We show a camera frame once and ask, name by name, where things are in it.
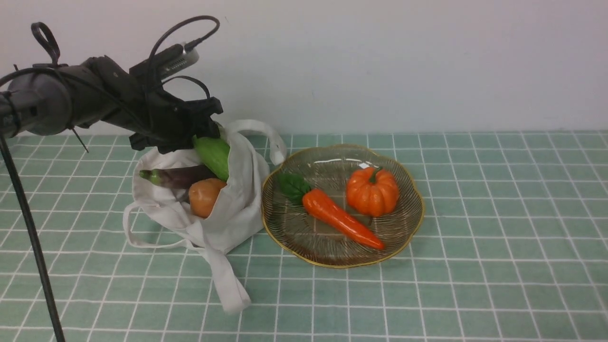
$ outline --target gold rim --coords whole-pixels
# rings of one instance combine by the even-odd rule
[[[412,174],[407,170],[407,168],[405,166],[403,166],[400,162],[389,158],[387,156],[384,155],[380,155],[379,153],[376,153],[375,151],[361,146],[361,145],[356,145],[356,144],[334,144],[334,145],[330,145],[330,146],[326,146],[326,147],[309,147],[309,148],[305,148],[303,150],[300,150],[298,152],[295,152],[293,154],[291,154],[288,159],[293,158],[303,152],[309,152],[310,150],[324,150],[324,149],[331,149],[331,148],[335,148],[335,147],[356,147],[359,148],[361,150],[365,150],[368,151],[370,153],[372,153],[373,155],[382,158],[382,159],[386,159],[389,161],[395,161],[397,163],[397,165],[399,165],[400,168],[403,169],[403,171],[405,171],[406,175],[409,177],[410,182],[412,183],[413,186],[413,191],[416,193],[417,197],[420,199],[420,203],[422,206],[422,211],[421,211],[421,216],[420,219],[418,220],[418,224],[416,225],[416,228],[414,228],[414,230],[412,231],[412,233],[408,236],[407,240],[403,243],[402,246],[400,246],[397,250],[395,250],[395,252],[389,254],[388,256],[382,257],[378,260],[374,260],[371,262],[364,262],[364,263],[356,263],[356,264],[352,264],[352,265],[328,265],[325,263],[319,263],[313,260],[310,260],[302,255],[300,255],[298,252],[290,249],[289,247],[287,247],[285,244],[283,244],[282,242],[280,242],[279,240],[277,240],[277,238],[274,236],[274,234],[272,233],[272,231],[270,230],[268,223],[266,222],[266,209],[264,205],[261,205],[261,216],[262,216],[262,224],[264,224],[264,229],[266,230],[266,233],[271,237],[271,239],[278,244],[279,246],[281,246],[284,250],[289,251],[291,254],[297,256],[298,258],[311,263],[313,265],[317,265],[317,266],[321,266],[321,267],[325,267],[325,268],[335,268],[335,269],[339,269],[339,268],[353,268],[353,267],[360,267],[360,266],[367,266],[367,265],[374,265],[376,263],[380,263],[383,262],[385,260],[388,260],[392,257],[394,257],[395,255],[399,254],[401,251],[403,251],[405,249],[405,247],[407,247],[410,242],[412,241],[414,235],[416,234],[416,232],[418,232],[418,230],[420,229],[420,226],[422,226],[422,223],[424,221],[424,216],[426,214],[426,204],[424,203],[424,198],[422,196],[422,194],[420,193],[420,191],[418,190],[418,186],[416,185],[416,181],[413,179]],[[281,169],[283,168],[283,165],[285,164],[285,161],[281,164],[281,166],[277,167],[274,171],[272,171],[264,180],[263,184],[262,184],[262,189],[266,188],[266,185],[269,181],[269,179],[271,179],[277,172],[281,171]]]

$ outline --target green leaf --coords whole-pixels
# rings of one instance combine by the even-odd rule
[[[292,173],[279,174],[278,183],[281,192],[295,204],[302,204],[302,197],[311,190],[304,177]]]

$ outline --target plate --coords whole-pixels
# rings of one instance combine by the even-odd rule
[[[358,214],[346,204],[350,175],[364,167],[383,167],[393,174],[399,199],[393,212],[372,218]],[[384,250],[356,243],[328,224],[291,203],[281,192],[278,175],[302,175],[313,187],[326,192],[339,206],[380,238]],[[420,228],[424,200],[412,176],[399,162],[358,145],[341,144],[301,150],[285,160],[263,184],[262,220],[272,239],[287,251],[314,265],[350,268],[382,262],[402,251]]]

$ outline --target white cloth bag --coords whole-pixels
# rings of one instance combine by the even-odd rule
[[[180,202],[186,190],[155,186],[139,177],[142,169],[169,169],[200,164],[194,150],[178,150],[161,155],[154,149],[140,158],[134,170],[134,202],[125,208],[123,227],[128,243],[138,248],[187,248],[197,251],[211,266],[212,280],[224,311],[237,313],[251,304],[247,291],[234,275],[226,254],[262,229],[262,183],[269,167],[244,134],[268,137],[270,158],[278,165],[285,160],[286,147],[280,135],[257,120],[236,120],[224,127],[230,145],[229,178],[208,218],[194,216],[190,205]],[[156,245],[139,239],[131,231],[130,213],[141,208],[152,220],[179,234],[183,239],[170,245]]]

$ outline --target bag handle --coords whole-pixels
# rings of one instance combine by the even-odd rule
[[[253,119],[235,120],[227,124],[224,129],[226,133],[239,132],[244,133],[243,135],[246,135],[246,133],[261,133],[268,137],[270,160],[274,165],[281,164],[287,158],[287,147],[283,138],[281,138],[277,130],[265,122]]]
[[[218,293],[219,301],[222,303],[222,308],[226,313],[238,313],[243,311],[246,307],[251,305],[251,298],[247,294],[247,291],[234,274],[234,270],[228,258],[220,251],[211,247],[207,240],[204,230],[201,226],[201,221],[196,220],[193,224],[193,230],[201,233],[201,238],[206,247],[197,247],[192,242],[184,237],[184,233],[173,231],[174,233],[184,237],[184,239],[171,243],[168,245],[157,245],[155,243],[148,243],[142,241],[140,238],[135,236],[129,225],[129,215],[133,210],[141,208],[143,204],[135,201],[129,204],[123,213],[122,225],[125,230],[127,241],[129,244],[136,248],[176,248],[183,247],[191,251],[196,251],[209,263],[211,267],[211,278],[215,285],[215,290]]]

